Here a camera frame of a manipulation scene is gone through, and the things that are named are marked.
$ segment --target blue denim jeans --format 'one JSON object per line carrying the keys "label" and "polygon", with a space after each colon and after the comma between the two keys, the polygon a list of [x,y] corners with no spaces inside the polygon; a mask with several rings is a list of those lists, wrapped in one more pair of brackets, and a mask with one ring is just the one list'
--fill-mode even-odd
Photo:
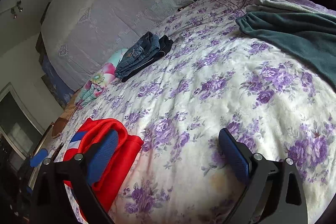
{"label": "blue denim jeans", "polygon": [[145,33],[123,56],[115,69],[116,78],[123,78],[137,67],[146,63],[160,50],[159,37]]}

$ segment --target white curtain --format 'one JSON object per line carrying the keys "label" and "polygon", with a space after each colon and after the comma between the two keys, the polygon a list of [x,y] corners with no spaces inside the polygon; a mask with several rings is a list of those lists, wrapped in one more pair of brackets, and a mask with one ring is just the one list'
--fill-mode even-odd
{"label": "white curtain", "polygon": [[73,90],[121,48],[193,0],[53,0],[42,26],[48,57]]}

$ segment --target bed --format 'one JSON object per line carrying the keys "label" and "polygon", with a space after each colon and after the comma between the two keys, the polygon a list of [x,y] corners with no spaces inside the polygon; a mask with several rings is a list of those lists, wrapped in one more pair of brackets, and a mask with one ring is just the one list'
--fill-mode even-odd
{"label": "bed", "polygon": [[144,140],[109,211],[115,223],[222,223],[243,190],[218,148],[223,127],[268,160],[294,160],[309,224],[327,208],[336,192],[335,93],[295,58],[239,31],[235,19],[251,3],[198,0],[167,17],[153,32],[175,41],[169,54],[112,82],[51,143],[51,154],[65,143],[62,160],[88,117],[116,118]]}

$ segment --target silver screw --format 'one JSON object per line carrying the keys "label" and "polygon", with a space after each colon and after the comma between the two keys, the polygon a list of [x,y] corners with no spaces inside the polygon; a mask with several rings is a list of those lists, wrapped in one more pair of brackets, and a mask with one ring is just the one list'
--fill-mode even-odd
{"label": "silver screw", "polygon": [[46,158],[43,160],[44,165],[48,165],[49,163],[51,163],[51,158]]}
{"label": "silver screw", "polygon": [[253,157],[254,157],[256,160],[262,160],[262,159],[263,159],[262,154],[259,154],[259,153],[255,153],[255,154],[253,155]]}
{"label": "silver screw", "polygon": [[83,154],[78,153],[78,154],[75,155],[74,158],[75,158],[75,160],[81,160],[83,158]]}
{"label": "silver screw", "polygon": [[289,165],[292,165],[294,162],[291,158],[286,158],[286,162],[289,164]]}

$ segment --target red garment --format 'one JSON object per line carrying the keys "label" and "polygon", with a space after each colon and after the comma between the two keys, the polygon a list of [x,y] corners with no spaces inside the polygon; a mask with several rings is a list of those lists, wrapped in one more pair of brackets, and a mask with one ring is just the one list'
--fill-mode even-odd
{"label": "red garment", "polygon": [[[85,153],[92,144],[102,140],[110,129],[118,132],[118,145],[100,180],[92,186],[92,190],[106,212],[110,210],[135,157],[143,145],[140,137],[128,135],[124,125],[116,119],[93,121],[88,118],[78,130],[78,132],[87,131],[87,133],[80,141],[77,153]],[[74,156],[72,154],[65,155],[63,160],[70,160]],[[64,183],[71,187],[69,181]]]}

